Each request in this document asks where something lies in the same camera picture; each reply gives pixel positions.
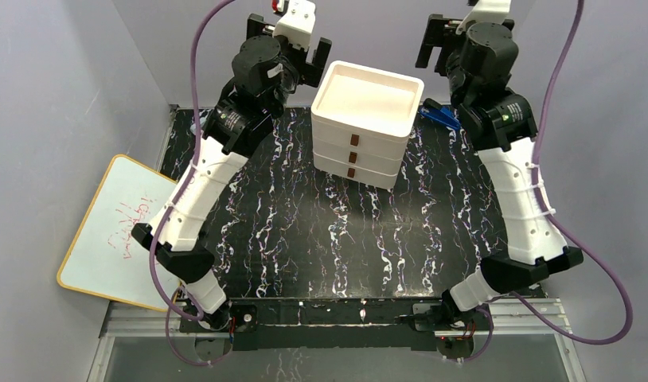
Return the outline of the white drawer organizer box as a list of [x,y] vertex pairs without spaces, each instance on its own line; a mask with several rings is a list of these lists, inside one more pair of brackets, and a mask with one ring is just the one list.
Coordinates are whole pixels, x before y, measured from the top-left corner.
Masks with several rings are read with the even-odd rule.
[[314,167],[392,189],[423,91],[412,76],[333,62],[310,109]]

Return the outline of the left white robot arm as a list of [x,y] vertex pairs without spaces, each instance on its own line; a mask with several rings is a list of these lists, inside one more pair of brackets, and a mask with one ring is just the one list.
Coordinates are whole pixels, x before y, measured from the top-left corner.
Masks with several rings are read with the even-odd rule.
[[300,85],[320,84],[332,44],[321,38],[311,46],[315,20],[310,2],[282,12],[273,25],[256,14],[248,18],[232,77],[207,117],[194,120],[188,167],[151,220],[132,228],[132,237],[148,252],[152,282],[159,281],[157,267],[174,275],[195,309],[192,321],[214,314],[226,299],[213,255],[200,241],[210,210],[272,133],[288,97]]

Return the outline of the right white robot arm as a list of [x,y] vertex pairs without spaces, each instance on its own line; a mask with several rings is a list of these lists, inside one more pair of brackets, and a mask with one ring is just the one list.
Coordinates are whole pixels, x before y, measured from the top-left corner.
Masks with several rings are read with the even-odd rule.
[[416,66],[439,48],[435,71],[448,79],[451,105],[493,182],[507,234],[506,249],[483,258],[478,270],[442,293],[435,312],[457,319],[494,298],[580,265],[542,207],[545,194],[533,148],[538,133],[529,101],[508,85],[518,55],[513,21],[464,21],[433,14]]

